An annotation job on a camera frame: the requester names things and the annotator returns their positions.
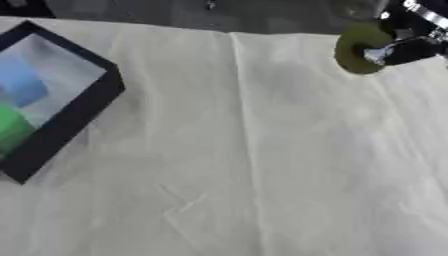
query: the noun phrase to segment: gray floor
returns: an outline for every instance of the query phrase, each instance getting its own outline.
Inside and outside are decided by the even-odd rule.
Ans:
[[[250,33],[339,33],[353,19],[341,2],[353,0],[47,0],[59,18],[144,23]]]

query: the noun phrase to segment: green disc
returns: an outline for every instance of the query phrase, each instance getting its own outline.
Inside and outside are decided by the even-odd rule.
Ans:
[[[0,105],[0,155],[10,153],[30,134],[34,127],[15,109]]]
[[[339,37],[335,49],[338,64],[346,71],[354,74],[371,74],[380,71],[383,66],[358,57],[353,52],[355,44],[363,44],[372,48],[380,48],[393,42],[393,38],[381,31],[377,24],[358,23],[347,27]]]

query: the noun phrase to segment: blue object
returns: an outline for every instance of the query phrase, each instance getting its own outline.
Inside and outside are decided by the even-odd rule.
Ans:
[[[37,72],[14,56],[0,56],[0,89],[18,106],[28,106],[48,95]]]

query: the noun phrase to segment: table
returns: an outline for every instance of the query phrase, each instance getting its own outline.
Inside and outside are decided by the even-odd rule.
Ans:
[[[335,36],[35,21],[127,91],[0,181],[0,255],[446,255],[442,59],[354,76]]]

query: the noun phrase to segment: white fabric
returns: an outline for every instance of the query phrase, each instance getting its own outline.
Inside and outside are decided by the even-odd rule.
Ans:
[[[38,23],[127,91],[27,185],[0,182],[0,255],[448,254],[443,60],[354,76],[335,36]]]

